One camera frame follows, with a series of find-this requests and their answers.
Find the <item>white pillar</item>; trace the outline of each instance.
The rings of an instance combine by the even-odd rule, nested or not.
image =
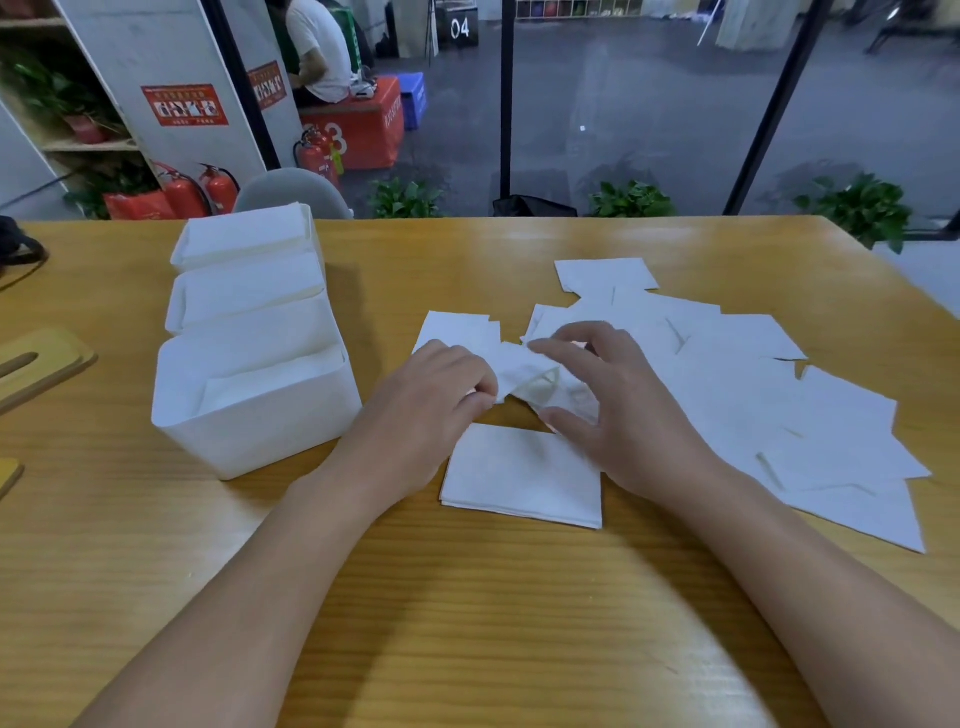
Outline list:
[[[801,0],[728,0],[717,45],[732,51],[775,51],[786,45]]]

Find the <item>left hand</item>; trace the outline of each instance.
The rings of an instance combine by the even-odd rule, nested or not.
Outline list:
[[[322,469],[366,491],[382,513],[430,482],[496,392],[486,361],[431,341],[380,382]]]

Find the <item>floor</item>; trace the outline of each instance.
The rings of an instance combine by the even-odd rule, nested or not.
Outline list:
[[[681,214],[719,214],[788,50],[697,48],[703,26],[645,18],[518,23],[512,191],[588,211],[600,181],[658,184]],[[831,22],[820,38],[744,212],[793,211],[812,178],[877,172],[924,216],[960,208],[960,46],[893,38],[863,54],[869,23]],[[478,48],[382,61],[420,70],[429,109],[391,170],[348,173],[346,196],[369,212],[370,182],[399,176],[444,191],[447,215],[486,216],[499,196],[500,27]]]

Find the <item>shelf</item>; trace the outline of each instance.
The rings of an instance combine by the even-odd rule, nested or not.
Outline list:
[[[76,139],[59,139],[39,145],[46,153],[51,152],[136,152],[136,142],[132,139],[112,139],[103,144],[83,144]]]
[[[0,31],[19,28],[66,28],[66,20],[62,17],[33,17],[26,20],[9,17],[0,18]]]

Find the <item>red fire extinguisher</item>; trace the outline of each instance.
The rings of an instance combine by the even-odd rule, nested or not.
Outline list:
[[[317,127],[308,127],[294,144],[294,159],[300,169],[326,177],[340,189],[344,164],[333,140]]]
[[[229,215],[237,204],[240,185],[229,170],[201,162],[206,167],[200,175],[200,184],[206,190],[206,196],[213,200],[218,215]]]
[[[210,201],[199,182],[162,162],[155,161],[154,164],[163,170],[161,175],[170,178],[163,185],[163,195],[179,219],[189,220],[191,217],[209,217],[213,214]]]

